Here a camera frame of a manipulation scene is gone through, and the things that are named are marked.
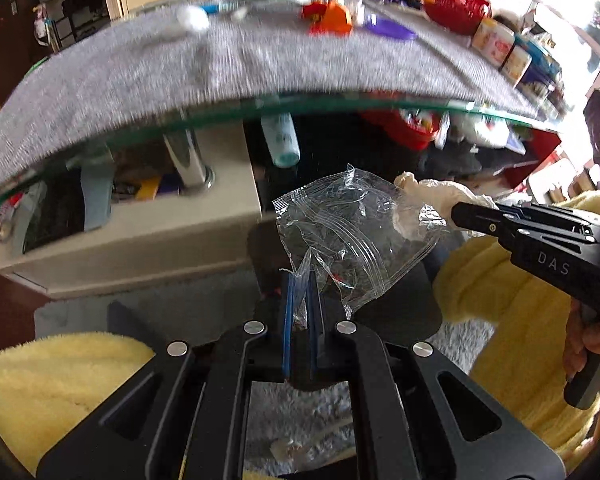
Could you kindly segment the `right hand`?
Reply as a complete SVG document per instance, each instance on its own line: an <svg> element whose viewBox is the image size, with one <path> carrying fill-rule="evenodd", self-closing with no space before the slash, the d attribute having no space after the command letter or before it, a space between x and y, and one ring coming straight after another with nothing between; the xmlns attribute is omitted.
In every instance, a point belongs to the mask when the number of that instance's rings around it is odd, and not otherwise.
<svg viewBox="0 0 600 480"><path fill-rule="evenodd" d="M566 324L562 366L568 378L583 370L588 355L586 352L600 354L600 322L585 324L581 318L580 302L571 300L570 312Z"/></svg>

